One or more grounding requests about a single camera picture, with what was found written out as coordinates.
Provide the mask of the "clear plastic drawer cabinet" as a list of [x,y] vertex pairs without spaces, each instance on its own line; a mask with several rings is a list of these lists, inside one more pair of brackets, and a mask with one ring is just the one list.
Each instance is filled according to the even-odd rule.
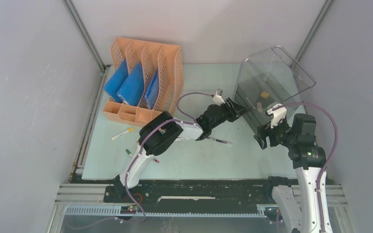
[[[316,85],[316,79],[282,46],[273,46],[247,56],[240,64],[234,102],[249,109],[243,118],[257,132],[270,121],[265,114],[273,103],[303,102]],[[268,99],[260,94],[269,93]],[[261,102],[263,112],[256,109]]]

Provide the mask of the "tan eraser stick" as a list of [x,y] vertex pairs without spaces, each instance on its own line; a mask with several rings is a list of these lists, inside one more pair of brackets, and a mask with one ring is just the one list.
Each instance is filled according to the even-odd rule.
[[261,103],[261,102],[257,102],[257,103],[256,103],[256,109],[257,109],[258,112],[260,112],[260,113],[263,112],[263,108],[262,108],[262,103]]

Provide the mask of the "clear purple pen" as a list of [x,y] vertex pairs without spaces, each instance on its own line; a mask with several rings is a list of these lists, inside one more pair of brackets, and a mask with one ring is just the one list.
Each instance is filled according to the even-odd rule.
[[222,144],[225,144],[225,145],[232,145],[233,144],[232,142],[217,139],[217,138],[214,138],[214,137],[207,137],[207,139],[212,140],[212,141],[216,141],[218,143],[222,143]]

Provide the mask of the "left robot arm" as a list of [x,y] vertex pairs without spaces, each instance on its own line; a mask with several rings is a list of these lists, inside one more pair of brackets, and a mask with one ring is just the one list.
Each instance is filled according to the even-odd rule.
[[201,141],[207,139],[214,128],[224,122],[234,122],[248,108],[227,98],[221,104],[211,104],[206,111],[192,121],[174,118],[164,111],[139,131],[136,152],[127,168],[114,178],[115,195],[122,202],[129,202],[134,196],[134,187],[150,162],[164,153],[179,137]]

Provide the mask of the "blue folder front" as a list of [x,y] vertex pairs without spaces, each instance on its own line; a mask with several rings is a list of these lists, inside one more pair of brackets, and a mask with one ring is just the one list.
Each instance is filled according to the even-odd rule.
[[103,88],[113,101],[123,103],[123,101],[118,97],[118,91],[128,76],[127,60],[124,59]]

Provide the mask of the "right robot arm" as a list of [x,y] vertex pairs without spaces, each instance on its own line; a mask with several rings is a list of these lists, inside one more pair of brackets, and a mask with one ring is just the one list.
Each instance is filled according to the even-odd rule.
[[315,145],[315,129],[315,117],[296,114],[292,125],[288,125],[285,117],[273,119],[259,126],[254,136],[262,149],[267,147],[267,141],[270,141],[270,147],[286,147],[293,162],[301,191],[300,204],[296,202],[287,178],[270,176],[269,186],[263,189],[264,199],[278,205],[280,219],[289,233],[333,231],[326,200],[326,171],[323,170],[326,154],[322,147]]

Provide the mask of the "small cork block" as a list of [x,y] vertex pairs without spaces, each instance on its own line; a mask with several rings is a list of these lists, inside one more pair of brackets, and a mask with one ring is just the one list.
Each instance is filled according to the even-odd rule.
[[260,94],[260,97],[263,98],[263,99],[268,99],[269,98],[269,93],[268,92],[265,92],[263,91],[261,94]]

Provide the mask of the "blue folder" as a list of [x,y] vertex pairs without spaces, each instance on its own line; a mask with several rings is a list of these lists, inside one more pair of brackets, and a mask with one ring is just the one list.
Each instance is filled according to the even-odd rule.
[[158,75],[158,69],[156,69],[153,78],[151,80],[151,83],[145,93],[145,101],[148,109],[153,109],[155,102],[157,100],[159,94],[159,75]]
[[128,76],[127,60],[124,59],[103,88],[113,101],[123,103],[123,101],[118,97],[118,91]]
[[138,106],[144,93],[143,67],[138,62],[117,92],[119,99],[130,106]]

